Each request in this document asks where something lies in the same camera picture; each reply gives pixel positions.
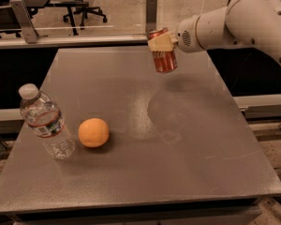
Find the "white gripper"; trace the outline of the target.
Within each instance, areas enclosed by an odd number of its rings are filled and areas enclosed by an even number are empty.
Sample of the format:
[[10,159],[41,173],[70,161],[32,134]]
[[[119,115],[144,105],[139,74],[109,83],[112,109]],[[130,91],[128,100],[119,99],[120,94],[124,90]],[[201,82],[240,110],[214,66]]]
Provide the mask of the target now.
[[168,31],[150,33],[148,46],[152,52],[172,52],[177,45],[185,53],[203,51],[197,38],[197,23],[199,16],[195,15],[182,20],[176,28],[176,36]]

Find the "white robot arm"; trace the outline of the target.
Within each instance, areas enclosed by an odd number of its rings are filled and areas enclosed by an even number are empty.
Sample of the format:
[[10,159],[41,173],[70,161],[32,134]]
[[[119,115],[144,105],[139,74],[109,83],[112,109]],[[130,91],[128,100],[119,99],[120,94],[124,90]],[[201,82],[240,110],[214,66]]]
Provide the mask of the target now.
[[225,7],[182,20],[172,33],[149,33],[155,70],[177,68],[174,50],[196,53],[214,49],[255,48],[281,66],[281,1],[230,0]]

